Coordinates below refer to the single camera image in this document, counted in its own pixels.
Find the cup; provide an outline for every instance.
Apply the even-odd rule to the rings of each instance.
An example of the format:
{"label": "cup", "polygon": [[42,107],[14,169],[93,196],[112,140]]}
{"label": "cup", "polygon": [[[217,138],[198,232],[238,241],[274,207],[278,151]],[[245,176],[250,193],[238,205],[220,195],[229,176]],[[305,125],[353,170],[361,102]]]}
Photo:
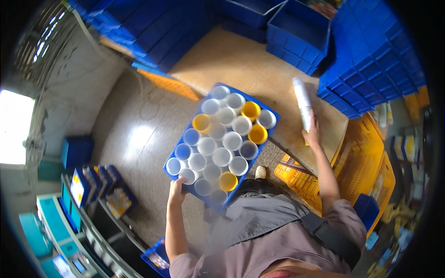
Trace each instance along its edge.
{"label": "cup", "polygon": [[166,163],[167,172],[172,176],[176,176],[182,169],[187,167],[187,161],[179,160],[176,157],[170,158]]}
{"label": "cup", "polygon": [[189,146],[196,146],[200,138],[201,134],[196,129],[187,129],[182,136],[184,144]]}
{"label": "cup", "polygon": [[193,118],[192,126],[197,131],[206,134],[210,127],[210,118],[206,114],[199,114]]}
{"label": "cup", "polygon": [[260,111],[261,108],[259,107],[258,104],[252,101],[246,101],[243,109],[241,109],[241,115],[248,117],[250,121],[253,123],[258,117]]}
{"label": "cup", "polygon": [[179,177],[186,177],[189,179],[189,181],[184,182],[185,185],[194,184],[194,182],[197,181],[200,176],[201,176],[200,173],[193,171],[190,168],[184,168],[181,171],[179,171]]}
{"label": "cup", "polygon": [[226,103],[227,107],[232,108],[233,110],[235,110],[235,113],[239,115],[241,109],[246,103],[246,99],[240,94],[231,93],[224,99],[224,102]]}
{"label": "cup", "polygon": [[243,144],[243,139],[241,138],[241,135],[239,135],[235,131],[227,132],[222,138],[222,141],[223,141],[222,145],[224,146],[224,148],[230,151],[239,150],[239,148],[241,148],[241,145]]}
{"label": "cup", "polygon": [[203,178],[200,178],[195,182],[194,188],[196,193],[201,196],[207,196],[212,191],[210,183]]}
{"label": "cup", "polygon": [[201,104],[201,112],[203,114],[206,115],[213,115],[216,112],[218,112],[218,110],[221,108],[221,104],[220,101],[216,100],[216,99],[208,99],[205,100],[202,104]]}
{"label": "cup", "polygon": [[210,201],[215,205],[224,205],[227,201],[227,192],[222,190],[215,190],[210,193]]}
{"label": "cup", "polygon": [[190,155],[187,163],[189,164],[189,168],[193,171],[200,172],[204,170],[207,165],[207,160],[205,156],[200,153],[193,153]]}
{"label": "cup", "polygon": [[223,107],[215,114],[216,120],[223,124],[226,128],[231,126],[232,121],[236,117],[236,112],[230,107]]}
{"label": "cup", "polygon": [[232,129],[241,136],[246,136],[252,129],[252,122],[248,117],[238,116],[232,122]]}
{"label": "cup", "polygon": [[210,89],[209,95],[216,100],[223,100],[230,94],[229,88],[226,86],[216,86]]}
{"label": "cup", "polygon": [[197,148],[199,153],[209,156],[216,150],[216,142],[210,137],[203,137],[198,141]]}
{"label": "cup", "polygon": [[271,129],[277,124],[277,118],[271,111],[263,109],[256,118],[256,123],[265,129]]}
{"label": "cup", "polygon": [[227,128],[221,123],[212,123],[209,127],[209,131],[207,135],[215,141],[219,141],[223,139],[223,136],[226,134]]}
{"label": "cup", "polygon": [[174,149],[174,156],[182,161],[189,159],[192,153],[192,148],[184,143],[177,145],[176,149]]}
{"label": "cup", "polygon": [[267,141],[267,130],[261,125],[253,125],[247,137],[255,144],[261,145]]}
{"label": "cup", "polygon": [[238,184],[238,178],[230,171],[221,174],[218,179],[218,185],[223,191],[232,191]]}
{"label": "cup", "polygon": [[245,140],[239,149],[239,155],[245,160],[252,160],[258,155],[258,146],[250,140]]}
{"label": "cup", "polygon": [[234,156],[235,154],[226,148],[217,148],[212,154],[212,160],[217,166],[226,167]]}
{"label": "cup", "polygon": [[207,166],[202,171],[203,177],[209,182],[214,182],[221,176],[221,168],[216,164],[207,164]]}
{"label": "cup", "polygon": [[234,157],[229,163],[229,170],[232,172],[232,174],[238,177],[247,173],[248,169],[249,165],[247,164],[247,161],[242,157]]}

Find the window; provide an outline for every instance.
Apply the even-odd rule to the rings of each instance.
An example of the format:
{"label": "window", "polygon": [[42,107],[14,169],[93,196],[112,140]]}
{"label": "window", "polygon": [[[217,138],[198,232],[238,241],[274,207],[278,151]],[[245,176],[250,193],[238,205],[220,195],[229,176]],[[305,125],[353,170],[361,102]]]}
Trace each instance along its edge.
{"label": "window", "polygon": [[29,135],[34,102],[7,90],[0,92],[0,163],[26,163],[22,142]]}

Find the wooden board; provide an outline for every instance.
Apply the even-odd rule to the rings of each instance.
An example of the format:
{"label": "wooden board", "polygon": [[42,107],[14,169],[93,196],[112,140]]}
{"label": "wooden board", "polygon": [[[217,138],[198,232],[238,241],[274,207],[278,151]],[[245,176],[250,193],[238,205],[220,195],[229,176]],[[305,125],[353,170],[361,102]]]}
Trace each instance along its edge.
{"label": "wooden board", "polygon": [[301,135],[301,116],[292,86],[300,76],[323,133],[322,145],[331,161],[343,140],[348,118],[317,97],[318,78],[310,77],[266,52],[266,45],[216,27],[203,37],[169,73],[206,96],[216,82],[239,89],[281,116],[271,140],[317,176],[316,161]]}

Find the floor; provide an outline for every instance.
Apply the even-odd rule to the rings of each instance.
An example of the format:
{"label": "floor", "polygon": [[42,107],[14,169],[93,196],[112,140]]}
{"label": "floor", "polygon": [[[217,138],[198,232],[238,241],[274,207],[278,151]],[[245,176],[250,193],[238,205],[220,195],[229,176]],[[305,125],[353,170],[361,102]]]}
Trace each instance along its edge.
{"label": "floor", "polygon": [[[387,138],[400,127],[409,125],[403,101],[392,102],[395,124]],[[170,178],[163,172],[171,150],[200,102],[158,88],[136,72],[126,70],[118,79],[93,126],[95,149],[93,163],[114,164],[138,199],[138,206],[129,213],[128,221],[148,245],[165,235],[166,203]],[[385,149],[388,151],[388,140]],[[253,178],[256,166],[267,169],[269,181],[292,198],[299,196],[279,180],[273,171],[284,152],[267,142],[248,173]],[[208,225],[203,221],[203,203],[188,194],[183,204],[187,239],[197,254],[202,254]],[[366,251],[353,273],[366,276],[374,257]]]}

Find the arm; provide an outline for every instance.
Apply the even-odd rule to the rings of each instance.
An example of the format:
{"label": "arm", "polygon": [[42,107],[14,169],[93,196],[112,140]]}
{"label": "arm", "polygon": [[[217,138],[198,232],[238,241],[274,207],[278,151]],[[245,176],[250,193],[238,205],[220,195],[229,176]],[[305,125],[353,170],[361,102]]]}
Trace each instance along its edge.
{"label": "arm", "polygon": [[318,168],[318,187],[322,206],[321,213],[323,216],[326,216],[333,202],[340,200],[340,193],[331,163],[321,146],[320,125],[313,110],[311,111],[311,128],[309,133],[305,130],[302,130],[301,133],[315,154]]}
{"label": "arm", "polygon": [[183,253],[189,252],[186,231],[182,219],[182,202],[185,193],[182,192],[182,184],[187,178],[179,178],[170,183],[170,195],[167,203],[167,227],[166,227],[166,252],[170,264]]}

